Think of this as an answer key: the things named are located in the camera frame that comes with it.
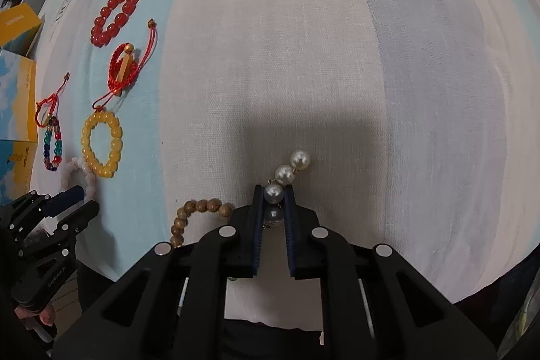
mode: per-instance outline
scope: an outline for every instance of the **brown wooden bead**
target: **brown wooden bead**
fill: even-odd
[[[174,236],[178,236],[178,235],[182,235],[184,233],[184,230],[177,228],[176,226],[171,226],[171,233]]]
[[[188,214],[187,214],[187,212],[186,212],[186,210],[184,209],[183,206],[182,206],[182,208],[178,208],[178,211],[176,211],[176,216],[177,216],[179,219],[182,219],[182,220],[187,219]]]
[[[195,203],[195,200],[190,200],[184,204],[184,211],[186,212],[187,216],[189,217],[191,214],[193,214],[197,209],[197,205]]]
[[[185,229],[187,226],[187,219],[182,220],[176,217],[174,219],[174,226],[177,227],[178,229]]]
[[[197,211],[199,211],[200,213],[205,213],[206,212],[206,200],[199,200],[196,204],[195,204],[195,207],[197,209]]]
[[[216,213],[220,206],[221,200],[219,200],[218,198],[213,198],[212,200],[209,200],[206,204],[206,208],[212,213]]]
[[[218,209],[218,214],[221,215],[222,217],[225,217],[226,219],[228,219],[231,216],[232,212],[233,212],[232,208],[227,204],[221,205]]]
[[[172,247],[176,248],[176,247],[180,247],[182,246],[182,244],[184,244],[184,237],[182,235],[173,235],[171,237],[171,245]]]

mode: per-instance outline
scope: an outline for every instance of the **red string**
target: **red string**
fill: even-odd
[[[148,27],[150,29],[150,35],[148,36],[148,45],[146,46],[146,51],[142,58],[140,59],[139,64],[137,65],[137,62],[133,61],[131,63],[131,71],[128,75],[128,77],[120,82],[116,78],[118,76],[118,72],[120,71],[120,68],[122,66],[122,59],[119,59],[120,55],[124,51],[124,47],[127,44],[121,44],[116,48],[114,53],[111,57],[111,63],[109,64],[109,79],[107,81],[107,86],[109,87],[109,91],[98,98],[94,103],[92,104],[92,109],[94,109],[96,112],[100,112],[103,110],[104,106],[112,99],[114,94],[117,94],[121,90],[124,90],[126,87],[131,85],[139,75],[139,72],[142,70],[148,59],[150,58],[150,55],[152,55],[153,50],[155,49],[155,44],[157,41],[157,30],[156,30],[156,23],[153,19],[150,19],[148,21]],[[98,102],[105,100],[103,104],[98,105]]]
[[[56,113],[58,114],[58,109],[56,107],[58,105],[58,94],[64,88],[64,86],[66,85],[68,80],[69,80],[69,72],[66,73],[66,75],[64,75],[64,82],[62,83],[62,85],[58,88],[58,90],[55,93],[49,95],[47,98],[40,101],[39,103],[36,103],[37,110],[36,110],[36,116],[34,117],[34,121],[36,122],[36,125],[38,127],[45,128],[47,126],[48,120],[54,114],[55,110],[56,110]],[[38,121],[37,117],[39,115],[39,112],[41,111],[41,108],[44,105],[49,105],[49,117],[45,120],[45,124],[41,124]]]

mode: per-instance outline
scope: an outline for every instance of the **striped fabric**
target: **striped fabric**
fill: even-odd
[[[451,301],[540,242],[540,0],[140,0],[107,47],[90,44],[107,0],[47,0],[37,96],[60,99],[64,154],[106,91],[122,42],[155,53],[125,98],[119,170],[78,256],[117,279],[191,198],[249,203],[297,147],[313,165],[298,202],[349,241],[387,242]],[[108,132],[95,129],[98,157]],[[37,160],[33,188],[58,192]],[[221,220],[192,216],[188,243]],[[282,229],[264,232],[260,274],[229,283],[226,316],[321,326],[317,282],[288,278]]]

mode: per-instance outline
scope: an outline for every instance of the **silver screw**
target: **silver screw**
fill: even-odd
[[[379,244],[375,248],[375,252],[377,252],[377,255],[383,256],[386,258],[392,254],[392,248],[388,246],[387,244]]]
[[[325,228],[314,228],[311,231],[311,235],[313,235],[315,238],[326,238],[328,236],[328,230]]]
[[[171,245],[163,241],[163,243],[158,243],[154,246],[154,252],[156,255],[167,255],[171,251]]]
[[[224,238],[232,237],[236,233],[234,226],[226,225],[219,230],[219,235]]]

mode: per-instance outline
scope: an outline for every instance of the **cardboard box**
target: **cardboard box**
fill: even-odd
[[[27,3],[0,11],[0,49],[26,55],[40,26],[41,19]]]
[[[33,60],[0,51],[0,204],[30,190],[37,150],[35,78]]]

